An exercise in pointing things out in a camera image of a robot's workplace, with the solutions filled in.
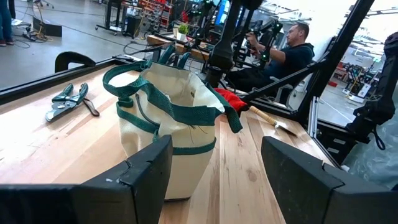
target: wooden handle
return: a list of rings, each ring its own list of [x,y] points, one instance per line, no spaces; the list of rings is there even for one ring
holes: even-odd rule
[[[250,110],[253,111],[255,114],[260,116],[262,119],[270,123],[271,125],[275,126],[277,124],[276,120],[274,118],[271,118],[261,110],[257,109],[255,106],[250,106]]]

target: pliers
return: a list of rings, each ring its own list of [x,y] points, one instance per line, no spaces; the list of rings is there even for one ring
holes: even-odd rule
[[[85,99],[85,96],[88,92],[87,83],[81,84],[79,94],[75,96],[69,96],[72,91],[73,85],[70,83],[60,94],[51,99],[53,103],[52,110],[45,114],[45,119],[48,122],[55,121],[63,115],[71,112],[81,102],[84,102],[93,116],[100,115],[100,113],[94,108],[93,103],[90,100]]]

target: wooden tabletop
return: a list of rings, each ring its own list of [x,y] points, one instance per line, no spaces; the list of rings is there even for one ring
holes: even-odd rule
[[[172,42],[172,41],[163,39],[161,37],[157,37],[155,35],[147,36],[147,41],[148,41],[148,44],[165,44],[165,43],[171,43]],[[175,48],[176,48],[176,51],[179,54],[184,54],[187,51],[186,48],[184,47],[184,45],[182,45],[182,44],[175,44]],[[193,57],[196,60],[203,60],[203,58],[205,58],[205,60],[208,60],[209,59],[209,53],[201,51],[201,50],[197,50],[197,49],[192,49],[191,50],[191,57]]]
[[[52,122],[44,115],[51,98],[67,83],[0,106],[0,183],[82,183],[126,159],[119,139],[115,102],[102,85],[109,68],[72,80],[77,92],[89,86],[87,98],[101,113],[92,117],[84,105]],[[137,72],[112,80],[129,83]],[[224,116],[216,121],[217,142],[213,156],[190,200],[166,202],[159,223],[284,223],[261,159],[261,139],[273,136],[331,164],[305,130],[296,122],[271,115],[294,127],[289,136],[243,112],[243,130],[233,134]]]

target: green plant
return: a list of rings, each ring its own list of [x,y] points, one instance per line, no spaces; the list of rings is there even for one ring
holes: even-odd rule
[[[189,26],[187,24],[180,24],[180,27],[178,27],[178,32],[181,34],[187,34],[189,31]]]

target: grey floor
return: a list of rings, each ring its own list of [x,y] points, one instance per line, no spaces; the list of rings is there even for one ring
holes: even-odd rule
[[[104,23],[105,5],[90,0],[49,0],[54,9],[44,6],[42,15],[45,20],[63,26],[62,38],[52,37],[53,41],[45,43],[29,42],[18,35],[22,29],[13,28],[17,46],[0,48],[0,90],[54,73],[55,57],[64,51],[75,51],[91,57],[94,61],[122,54],[123,47],[130,43],[130,37],[121,34],[114,36],[113,32],[103,29],[95,30],[97,24]],[[17,19],[32,22],[32,16],[39,17],[37,8],[32,10],[32,3],[15,0]],[[142,45],[132,44],[128,52],[143,49],[145,40],[135,39]],[[136,57],[150,57],[149,54],[137,54]],[[186,69],[199,72],[201,64],[188,61]],[[354,119],[353,110],[359,106],[342,94],[344,83],[337,87],[327,86],[321,97],[319,118],[345,126]],[[297,95],[299,103],[303,96]]]

